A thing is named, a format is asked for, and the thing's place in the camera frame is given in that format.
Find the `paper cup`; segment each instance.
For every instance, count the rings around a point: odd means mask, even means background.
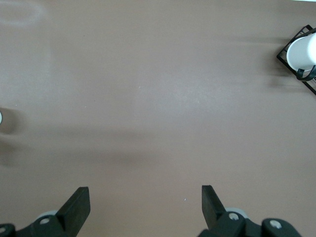
[[[298,71],[310,71],[316,65],[316,34],[295,40],[287,50],[287,63]]]

